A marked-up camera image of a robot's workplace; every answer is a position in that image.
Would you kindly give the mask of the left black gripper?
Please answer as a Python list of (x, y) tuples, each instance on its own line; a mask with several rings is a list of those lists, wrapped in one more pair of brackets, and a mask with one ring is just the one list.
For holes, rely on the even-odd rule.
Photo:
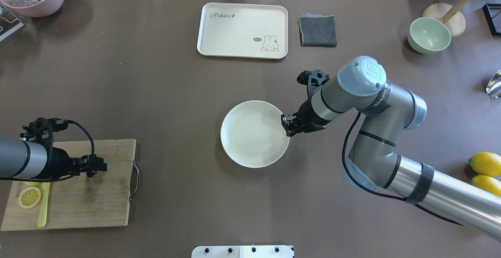
[(84, 155), (80, 158), (70, 157), (66, 151), (60, 148), (52, 150), (52, 158), (49, 165), (49, 175), (51, 177), (62, 177), (65, 175), (79, 176), (88, 170), (107, 171), (107, 163), (102, 157), (96, 154)]

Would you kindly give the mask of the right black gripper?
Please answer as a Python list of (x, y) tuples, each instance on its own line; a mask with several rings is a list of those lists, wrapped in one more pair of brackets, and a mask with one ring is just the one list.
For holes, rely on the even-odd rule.
[(310, 100), (305, 101), (293, 115), (282, 114), (281, 125), (286, 136), (293, 137), (299, 133), (311, 133), (324, 130), (331, 121), (323, 119), (313, 110)]

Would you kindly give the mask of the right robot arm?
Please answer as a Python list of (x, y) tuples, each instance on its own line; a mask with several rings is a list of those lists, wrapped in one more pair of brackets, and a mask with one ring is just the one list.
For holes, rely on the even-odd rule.
[(297, 81), (306, 85), (308, 99), (293, 115), (281, 115), (287, 136), (323, 130), (355, 108), (365, 119), (349, 155), (342, 149), (349, 182), (372, 194), (376, 194), (376, 187), (390, 189), (395, 196), (378, 196), (406, 202), (500, 240), (499, 196), (396, 153), (402, 132), (416, 128), (425, 119), (427, 105), (412, 91), (390, 83), (376, 59), (358, 56), (345, 64), (336, 78), (320, 70), (304, 71)]

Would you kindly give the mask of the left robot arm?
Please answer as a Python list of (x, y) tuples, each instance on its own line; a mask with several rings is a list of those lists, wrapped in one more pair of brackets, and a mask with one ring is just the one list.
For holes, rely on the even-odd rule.
[(57, 181), (86, 173), (107, 171), (108, 165), (96, 154), (70, 157), (61, 148), (20, 139), (0, 139), (0, 175), (2, 180)]

